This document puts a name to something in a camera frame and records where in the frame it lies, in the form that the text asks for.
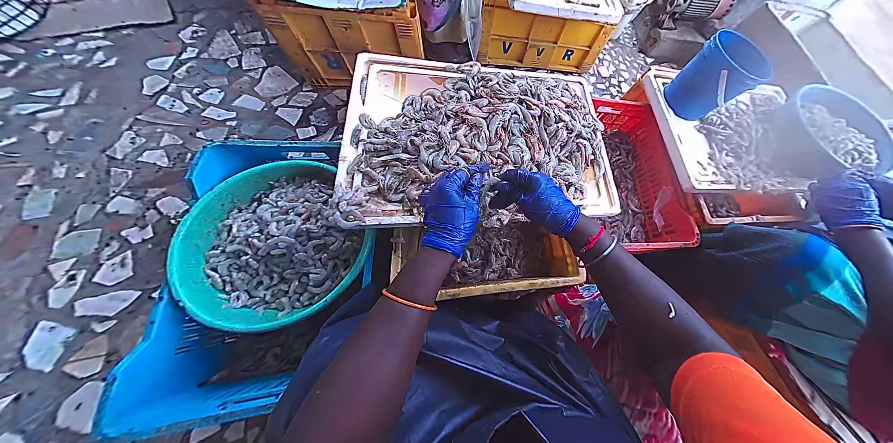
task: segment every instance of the silver bangle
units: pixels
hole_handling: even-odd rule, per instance
[[[583,265],[583,266],[584,266],[585,268],[589,268],[589,267],[595,265],[596,263],[599,263],[599,262],[602,260],[602,258],[605,258],[605,256],[609,255],[609,253],[610,253],[611,251],[613,251],[613,248],[614,248],[614,246],[616,246],[616,245],[617,245],[617,236],[615,235],[615,236],[614,236],[614,241],[611,243],[611,245],[608,246],[608,248],[605,250],[604,253],[598,255],[598,258],[596,258],[596,259],[593,260],[592,262],[589,262],[589,263],[587,263],[587,264],[585,264],[585,265]]]

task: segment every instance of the stone floor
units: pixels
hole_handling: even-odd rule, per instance
[[[340,138],[347,91],[305,84],[245,0],[168,1],[170,24],[0,43],[0,443],[87,438],[164,281],[196,150]],[[586,77],[619,97],[646,65],[625,34]],[[252,443],[261,424],[163,439]]]

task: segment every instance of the forearm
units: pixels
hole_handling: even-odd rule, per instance
[[[389,291],[433,305],[455,257],[422,246]],[[384,439],[400,416],[431,312],[380,298],[288,426],[291,441]]]
[[[893,343],[893,246],[866,227],[835,228],[834,241],[862,275],[869,326]]]
[[[568,242],[578,252],[599,228],[597,220],[581,217]],[[582,256],[582,261],[590,262],[602,254],[612,239],[609,234],[603,235]],[[659,369],[666,378],[658,382],[664,384],[664,394],[669,392],[676,369],[687,358],[705,352],[736,356],[731,346],[681,296],[622,246],[617,245],[589,268],[588,274],[624,333],[661,363]]]

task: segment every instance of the teal plastic basin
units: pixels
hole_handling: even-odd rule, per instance
[[[252,309],[224,309],[226,301],[208,283],[203,267],[205,253],[217,238],[217,226],[229,211],[251,202],[251,198],[282,177],[316,178],[329,183],[335,168],[313,161],[280,161],[263,164],[236,174],[203,195],[192,207],[168,250],[168,286],[173,297],[196,321],[211,328],[238,333],[261,333],[300,322],[319,312],[341,295],[363,269],[372,250],[374,232],[363,232],[363,246],[350,272],[325,298],[314,305],[276,319],[279,311],[258,313]]]

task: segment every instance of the red thread bracelet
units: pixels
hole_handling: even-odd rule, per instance
[[[598,234],[594,237],[591,236],[589,238],[589,243],[586,244],[585,246],[583,246],[583,249],[581,249],[577,255],[583,255],[584,253],[586,253],[586,251],[589,251],[590,249],[592,249],[592,247],[595,246],[596,243],[598,242],[598,239],[602,238],[602,234],[604,232],[605,232],[605,226],[602,225],[602,227],[598,230]]]

